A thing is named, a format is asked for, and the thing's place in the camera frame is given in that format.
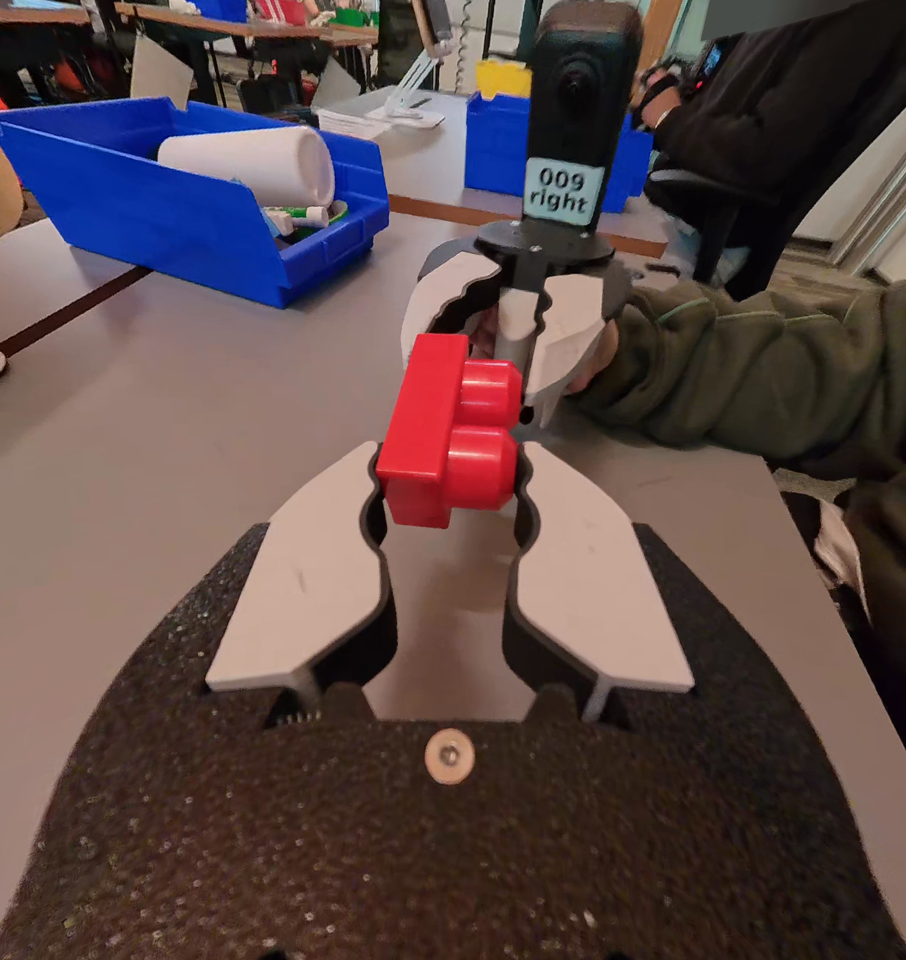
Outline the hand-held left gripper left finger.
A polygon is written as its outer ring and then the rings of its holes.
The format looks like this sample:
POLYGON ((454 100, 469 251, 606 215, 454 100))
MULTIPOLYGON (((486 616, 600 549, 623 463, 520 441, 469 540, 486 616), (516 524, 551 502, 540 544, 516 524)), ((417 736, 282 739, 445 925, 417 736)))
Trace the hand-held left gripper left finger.
POLYGON ((298 489, 270 518, 205 682, 215 692, 363 687, 398 650, 381 549, 384 496, 368 440, 298 489))

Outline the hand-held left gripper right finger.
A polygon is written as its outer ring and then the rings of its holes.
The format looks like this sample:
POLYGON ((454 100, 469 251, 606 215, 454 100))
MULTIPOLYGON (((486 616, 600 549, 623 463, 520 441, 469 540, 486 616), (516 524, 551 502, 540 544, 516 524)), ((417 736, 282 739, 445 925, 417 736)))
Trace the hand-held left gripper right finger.
POLYGON ((695 678, 627 513, 536 441, 521 444, 502 651, 530 690, 569 690, 599 721, 616 690, 686 694, 695 678))

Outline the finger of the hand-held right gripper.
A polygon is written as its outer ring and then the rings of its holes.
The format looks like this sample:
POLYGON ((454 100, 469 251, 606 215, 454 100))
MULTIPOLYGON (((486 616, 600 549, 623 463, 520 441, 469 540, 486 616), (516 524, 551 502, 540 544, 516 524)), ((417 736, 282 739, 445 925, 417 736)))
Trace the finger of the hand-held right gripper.
POLYGON ((604 280, 598 275, 552 275, 544 283, 546 306, 524 380, 524 405, 546 428, 567 387, 595 352, 606 323, 604 280))
POLYGON ((503 270, 475 252, 458 252, 426 273, 415 285, 400 329, 403 362, 409 362, 422 334, 464 334, 476 330, 478 316, 498 303, 503 270))

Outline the red building block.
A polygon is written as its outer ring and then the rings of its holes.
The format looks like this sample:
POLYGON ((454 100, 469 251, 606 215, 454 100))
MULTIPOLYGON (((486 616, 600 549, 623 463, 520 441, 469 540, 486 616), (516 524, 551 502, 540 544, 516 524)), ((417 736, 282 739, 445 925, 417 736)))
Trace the red building block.
POLYGON ((375 466, 398 525, 446 529, 454 510, 498 511, 514 496, 521 374, 470 352, 464 334, 414 340, 375 466))

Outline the person's right forearm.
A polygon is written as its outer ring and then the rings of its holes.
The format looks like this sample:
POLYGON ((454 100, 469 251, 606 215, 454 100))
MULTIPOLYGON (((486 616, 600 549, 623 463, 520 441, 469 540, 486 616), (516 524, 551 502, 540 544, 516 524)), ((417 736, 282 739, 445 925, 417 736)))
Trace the person's right forearm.
POLYGON ((613 325, 574 394, 596 422, 822 480, 906 473, 906 280, 808 302, 638 287, 613 325))

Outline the person's right hand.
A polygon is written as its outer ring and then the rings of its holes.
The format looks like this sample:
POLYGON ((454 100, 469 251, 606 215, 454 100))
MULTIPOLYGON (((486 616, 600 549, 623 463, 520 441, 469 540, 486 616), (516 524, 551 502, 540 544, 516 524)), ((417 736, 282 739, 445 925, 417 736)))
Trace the person's right hand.
MULTIPOLYGON (((469 340, 472 345, 472 355, 478 358, 493 358, 495 340, 499 329, 498 307, 489 307, 476 316, 476 324, 469 340)), ((612 318, 605 324, 597 345, 591 356, 585 359, 579 372, 573 377, 564 390, 566 397, 573 397, 585 391, 606 367, 610 366, 615 358, 619 345, 619 329, 617 319, 612 318)))

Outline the yellow bin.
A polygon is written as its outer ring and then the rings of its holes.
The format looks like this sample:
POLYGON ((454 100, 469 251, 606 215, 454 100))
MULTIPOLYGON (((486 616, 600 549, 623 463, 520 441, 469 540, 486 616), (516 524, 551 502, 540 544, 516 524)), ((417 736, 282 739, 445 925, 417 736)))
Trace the yellow bin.
POLYGON ((493 100, 498 95, 529 99, 532 71, 518 61, 484 58, 475 66, 475 86, 485 100, 493 100))

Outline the blue bin with white tag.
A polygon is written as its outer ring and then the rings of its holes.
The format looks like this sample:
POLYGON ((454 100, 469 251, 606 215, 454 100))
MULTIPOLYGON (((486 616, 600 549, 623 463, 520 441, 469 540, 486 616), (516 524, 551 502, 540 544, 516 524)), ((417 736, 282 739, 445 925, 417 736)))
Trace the blue bin with white tag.
MULTIPOLYGON (((498 94, 490 100, 476 92, 466 103, 465 187, 519 197, 530 117, 527 98, 498 94)), ((643 191, 654 150, 650 132, 624 120, 606 186, 602 210, 621 213, 628 198, 643 191)))

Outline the black board on white stand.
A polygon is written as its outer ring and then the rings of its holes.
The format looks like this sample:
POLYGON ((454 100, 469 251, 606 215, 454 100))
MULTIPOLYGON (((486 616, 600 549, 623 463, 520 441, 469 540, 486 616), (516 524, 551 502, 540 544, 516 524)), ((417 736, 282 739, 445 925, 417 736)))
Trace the black board on white stand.
POLYGON ((428 76, 455 52, 455 38, 445 1, 412 1, 422 51, 387 96, 382 106, 382 121, 390 126, 432 129, 443 121, 441 114, 424 109, 421 90, 428 76))

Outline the white paper sheets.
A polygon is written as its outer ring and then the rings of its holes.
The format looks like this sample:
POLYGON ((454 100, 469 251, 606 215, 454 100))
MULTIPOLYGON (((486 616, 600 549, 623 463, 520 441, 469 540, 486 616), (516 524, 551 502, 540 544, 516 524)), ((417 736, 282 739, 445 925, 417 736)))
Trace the white paper sheets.
POLYGON ((366 115, 341 113, 325 107, 314 110, 320 131, 363 141, 375 141, 390 132, 393 124, 366 115))

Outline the grey cardboard sheet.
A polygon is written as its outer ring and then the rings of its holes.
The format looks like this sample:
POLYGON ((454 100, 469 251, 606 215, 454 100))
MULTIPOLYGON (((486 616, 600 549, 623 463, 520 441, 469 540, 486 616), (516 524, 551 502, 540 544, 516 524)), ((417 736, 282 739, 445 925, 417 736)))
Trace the grey cardboard sheet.
POLYGON ((323 109, 332 109, 342 102, 359 96, 361 92, 361 83, 344 66, 341 66, 335 55, 331 54, 319 76, 311 109, 314 113, 323 109))
POLYGON ((192 67, 145 33, 136 34, 130 77, 130 99, 166 98, 186 110, 193 85, 192 67))

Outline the white cylinder roll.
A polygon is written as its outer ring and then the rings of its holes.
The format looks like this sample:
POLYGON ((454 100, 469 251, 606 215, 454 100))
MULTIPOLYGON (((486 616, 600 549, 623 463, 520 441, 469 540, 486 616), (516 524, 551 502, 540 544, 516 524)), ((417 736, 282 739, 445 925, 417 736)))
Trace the white cylinder roll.
POLYGON ((262 207, 326 209, 335 198, 331 153, 312 126, 173 136, 160 144, 157 162, 239 183, 262 207))

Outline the blue storage bin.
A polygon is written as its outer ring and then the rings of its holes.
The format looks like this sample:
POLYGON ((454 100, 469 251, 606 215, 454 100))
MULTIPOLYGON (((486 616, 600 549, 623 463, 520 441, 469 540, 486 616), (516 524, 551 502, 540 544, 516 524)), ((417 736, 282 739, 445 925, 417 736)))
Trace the blue storage bin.
POLYGON ((0 147, 65 242, 107 258, 284 308, 374 246, 390 205, 379 147, 322 131, 343 217, 279 243, 246 185, 160 164, 161 144, 296 126, 201 102, 126 99, 0 111, 0 147))

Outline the person's torso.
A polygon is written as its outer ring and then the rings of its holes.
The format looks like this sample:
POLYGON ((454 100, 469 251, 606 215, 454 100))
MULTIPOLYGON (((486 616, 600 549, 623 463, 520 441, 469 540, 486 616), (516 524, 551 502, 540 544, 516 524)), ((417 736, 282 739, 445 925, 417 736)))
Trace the person's torso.
POLYGON ((840 585, 852 588, 877 642, 876 660, 906 685, 906 470, 862 483, 844 507, 818 501, 814 549, 840 585))

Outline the red box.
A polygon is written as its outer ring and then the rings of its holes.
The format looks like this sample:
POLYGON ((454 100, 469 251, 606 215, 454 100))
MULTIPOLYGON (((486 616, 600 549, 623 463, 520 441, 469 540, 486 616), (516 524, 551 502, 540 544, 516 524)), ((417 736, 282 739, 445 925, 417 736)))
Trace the red box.
POLYGON ((250 1, 253 14, 259 20, 297 28, 313 27, 316 21, 325 23, 324 16, 315 1, 250 1))

